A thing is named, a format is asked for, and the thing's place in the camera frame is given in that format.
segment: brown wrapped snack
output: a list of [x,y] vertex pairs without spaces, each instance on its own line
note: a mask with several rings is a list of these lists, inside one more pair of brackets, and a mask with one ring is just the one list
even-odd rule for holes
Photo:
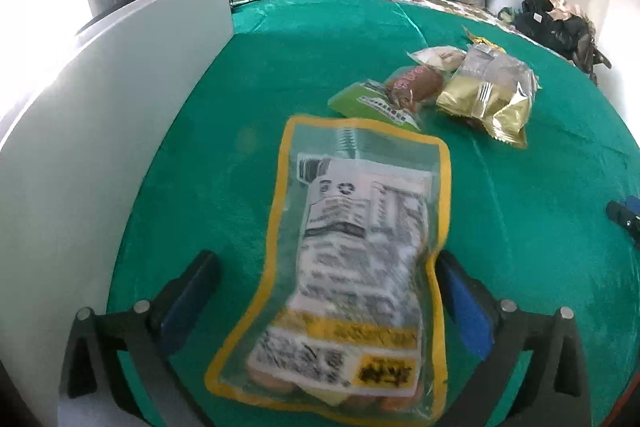
[[395,74],[385,86],[395,109],[406,109],[416,113],[420,105],[442,90],[442,72],[430,66],[416,66]]

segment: black bag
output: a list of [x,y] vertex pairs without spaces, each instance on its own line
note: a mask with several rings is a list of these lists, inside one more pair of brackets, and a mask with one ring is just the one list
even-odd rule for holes
[[594,64],[604,64],[611,69],[611,63],[594,44],[587,22],[572,15],[565,21],[556,21],[547,12],[553,9],[550,0],[524,0],[522,13],[513,22],[523,35],[555,51],[590,76],[597,84],[593,72]]

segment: green package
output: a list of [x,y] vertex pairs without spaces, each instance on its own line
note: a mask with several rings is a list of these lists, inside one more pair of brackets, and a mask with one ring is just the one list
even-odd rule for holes
[[347,118],[368,118],[420,131],[415,116],[407,110],[395,109],[384,84],[373,80],[351,84],[329,99],[329,107]]

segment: yellow label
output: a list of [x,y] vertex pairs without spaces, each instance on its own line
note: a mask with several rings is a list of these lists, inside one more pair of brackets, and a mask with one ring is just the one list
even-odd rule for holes
[[284,308],[272,326],[303,333],[310,339],[387,349],[417,349],[417,328],[389,328],[318,317],[308,312]]
[[363,355],[353,384],[375,389],[407,389],[415,382],[416,360]]

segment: snack package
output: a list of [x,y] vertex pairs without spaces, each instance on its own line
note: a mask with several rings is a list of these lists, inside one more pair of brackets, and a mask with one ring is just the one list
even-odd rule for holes
[[475,44],[436,103],[453,116],[479,121],[493,138],[526,148],[524,125],[537,90],[536,75],[524,62]]
[[406,130],[420,130],[418,113],[434,103],[444,84],[442,71],[430,66],[396,70],[385,82],[356,82],[329,99],[328,105],[348,118],[370,118]]
[[491,47],[492,49],[502,52],[502,53],[506,53],[506,51],[504,50],[504,48],[501,48],[500,46],[498,46],[498,44],[494,44],[493,42],[491,42],[488,39],[485,39],[484,37],[477,37],[475,35],[473,35],[472,32],[470,32],[465,26],[462,26],[462,29],[465,31],[466,33],[466,37],[473,42],[473,44],[486,44],[487,46]]
[[385,84],[366,80],[356,82],[329,99],[328,105],[347,118],[369,118],[420,131],[418,120],[408,110],[394,107]]
[[447,369],[434,270],[449,207],[438,138],[372,120],[291,118],[260,285],[207,388],[353,425],[437,419]]
[[466,52],[453,46],[436,46],[408,54],[423,66],[430,66],[446,73],[453,73],[465,60]]
[[434,100],[443,85],[442,71],[430,66],[401,68],[385,82],[394,109],[408,110],[411,114],[418,113],[423,105]]

